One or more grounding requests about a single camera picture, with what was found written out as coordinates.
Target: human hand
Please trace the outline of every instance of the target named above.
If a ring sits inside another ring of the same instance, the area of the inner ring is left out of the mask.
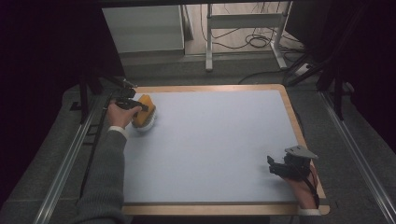
[[[310,166],[311,169],[311,174],[308,176],[309,182],[314,186],[314,188],[317,188],[318,184],[318,173],[317,169],[313,165]],[[317,206],[315,205],[315,199],[314,196],[312,195],[311,189],[306,185],[306,183],[303,180],[297,181],[293,180],[290,178],[284,178],[282,177],[288,184],[291,186],[291,189],[293,190],[293,194],[298,200],[298,203],[301,208],[303,209],[317,209]]]
[[[141,106],[135,106],[132,109],[122,109],[115,102],[110,102],[107,109],[107,118],[110,126],[118,126],[123,129],[131,122],[135,113],[142,110]]]

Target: gray carpet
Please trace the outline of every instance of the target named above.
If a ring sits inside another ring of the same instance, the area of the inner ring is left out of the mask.
[[[183,62],[126,65],[124,69],[127,78],[139,86],[236,84],[246,75],[278,70],[272,54],[258,57],[261,58],[234,56],[233,59],[229,59],[218,56],[215,58],[212,73],[205,72],[205,62],[199,57]],[[249,78],[243,84],[281,83],[282,79],[283,73],[265,73]],[[331,205],[330,214],[325,216],[326,222],[387,223],[315,91],[315,80],[316,77],[311,77],[296,87],[287,88],[287,91],[291,103],[301,118],[305,141],[308,147],[319,155],[316,166]],[[102,95],[104,103],[106,95],[114,85],[106,81],[103,83],[106,86],[106,92]],[[78,129],[79,112],[69,111],[71,104],[78,101],[78,98],[78,87],[64,94],[63,107],[49,135],[2,207],[0,223],[23,224],[32,223],[34,220],[64,153]],[[92,124],[98,123],[100,112],[100,109],[96,111]],[[347,97],[344,99],[344,115],[346,124],[355,136],[366,160],[394,201],[396,197],[396,175],[392,173],[394,170],[392,168],[396,166],[394,153],[361,117]],[[84,141],[92,142],[92,137],[87,136]],[[50,223],[66,223],[76,214],[75,203],[90,150],[89,146],[81,148]],[[271,223],[275,224],[289,223],[289,220],[289,217],[271,217]],[[245,219],[239,223],[257,222]]]

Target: yellow object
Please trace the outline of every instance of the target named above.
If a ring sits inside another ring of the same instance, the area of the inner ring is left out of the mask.
[[[143,124],[145,123],[146,119],[149,117],[153,109],[155,108],[155,105],[151,102],[151,98],[149,95],[143,94],[138,102],[142,103],[143,105],[148,106],[148,111],[140,111],[137,113],[137,117],[133,117],[134,125],[136,127],[142,127]]]

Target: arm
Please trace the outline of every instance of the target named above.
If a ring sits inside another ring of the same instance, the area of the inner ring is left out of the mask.
[[[316,187],[318,183],[318,174],[315,167],[311,165],[311,174],[308,177],[309,182]],[[283,178],[289,183],[299,203],[300,224],[319,224],[323,223],[323,217],[315,205],[314,197],[309,187],[304,181],[295,181],[289,178]]]
[[[135,107],[123,110],[115,104],[108,106],[107,117],[110,129],[102,145],[94,155],[83,196],[78,201],[78,216],[72,223],[123,223],[124,156],[126,144],[125,127],[134,113]]]

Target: table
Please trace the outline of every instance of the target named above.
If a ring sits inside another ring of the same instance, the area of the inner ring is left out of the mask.
[[[297,118],[295,117],[289,97],[281,85],[246,85],[246,86],[172,86],[172,87],[141,87],[137,93],[154,92],[194,92],[194,91],[279,91],[283,104],[290,119],[292,130],[299,145],[306,146]],[[320,212],[330,212],[326,204],[323,188],[318,183],[318,195],[321,200]],[[141,203],[125,204],[123,212],[132,216],[232,216],[232,215],[296,215],[296,203],[193,203],[165,204]]]

